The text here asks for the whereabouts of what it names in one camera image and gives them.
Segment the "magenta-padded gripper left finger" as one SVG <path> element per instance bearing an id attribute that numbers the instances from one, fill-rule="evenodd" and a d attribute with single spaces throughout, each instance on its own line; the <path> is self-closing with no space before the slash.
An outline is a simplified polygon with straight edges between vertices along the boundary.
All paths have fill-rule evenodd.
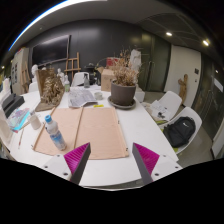
<path id="1" fill-rule="evenodd" d="M 45 171 L 78 185 L 90 153 L 91 146 L 89 143 L 86 143 L 65 155 L 57 154 L 53 156 L 42 168 Z"/>

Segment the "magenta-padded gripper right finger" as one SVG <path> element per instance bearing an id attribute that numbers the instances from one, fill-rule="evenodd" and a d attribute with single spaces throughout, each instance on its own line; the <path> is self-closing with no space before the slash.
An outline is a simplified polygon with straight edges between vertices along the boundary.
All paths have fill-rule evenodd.
<path id="1" fill-rule="evenodd" d="M 182 167 L 168 155 L 159 155 L 137 143 L 133 144 L 132 153 L 144 185 L 152 183 L 182 169 Z"/>

